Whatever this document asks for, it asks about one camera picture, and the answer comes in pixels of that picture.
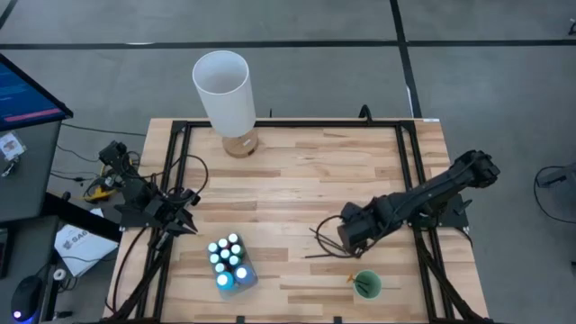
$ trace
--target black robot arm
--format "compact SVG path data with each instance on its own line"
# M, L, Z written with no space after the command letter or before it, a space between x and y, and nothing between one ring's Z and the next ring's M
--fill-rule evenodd
M448 200L464 188L484 188L493 184L500 171L491 156L471 150L444 173L406 193L391 193L372 199L365 207L351 202L342 210L343 224L337 229L344 249L350 254L366 248L366 240L378 240L397 230L404 221L437 217Z

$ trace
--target floor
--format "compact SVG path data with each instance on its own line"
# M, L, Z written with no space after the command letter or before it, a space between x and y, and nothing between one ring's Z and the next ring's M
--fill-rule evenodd
M396 0L0 0L0 12L15 4L4 25L0 18L0 50L75 112L70 123L146 132L150 118L205 116L190 74L210 50L190 42L395 41L391 3ZM483 149L502 171L494 186L464 194L474 199L468 215L490 315L572 323L576 226L547 219L532 185L540 167L576 161L576 46L544 41L571 38L576 3L401 0L400 13L408 41L511 42L408 46L414 83L407 56L395 46L234 49L250 65L257 115L354 117L368 104L375 117L439 118L451 158ZM515 46L525 40L543 41ZM169 49L97 45L126 42L164 42ZM46 45L55 43L92 45ZM139 137L68 128L59 144L94 158L110 140L134 150L143 145ZM98 165L57 151L54 169L98 171ZM55 178L49 189L83 191ZM561 184L539 195L550 213L576 221L573 190ZM95 267L73 292L60 295L58 309L74 311L72 320L99 319L112 270L112 263Z

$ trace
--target computer mouse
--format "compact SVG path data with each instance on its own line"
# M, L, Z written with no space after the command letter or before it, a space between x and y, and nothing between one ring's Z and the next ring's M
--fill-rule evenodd
M18 283L12 295L12 316L25 321L36 313L40 302L42 280L36 275L27 276Z

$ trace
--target sticker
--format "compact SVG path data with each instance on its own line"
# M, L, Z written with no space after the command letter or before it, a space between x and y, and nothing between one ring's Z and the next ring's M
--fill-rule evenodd
M26 151L26 147L18 140L16 134L11 131L0 138L0 150L4 153L6 161L12 161Z

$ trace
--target wooden lamp base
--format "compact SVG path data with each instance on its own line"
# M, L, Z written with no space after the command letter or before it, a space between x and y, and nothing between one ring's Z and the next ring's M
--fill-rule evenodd
M256 130L237 138L222 138L222 146L226 153L234 158L246 158L256 151L258 146L258 134Z

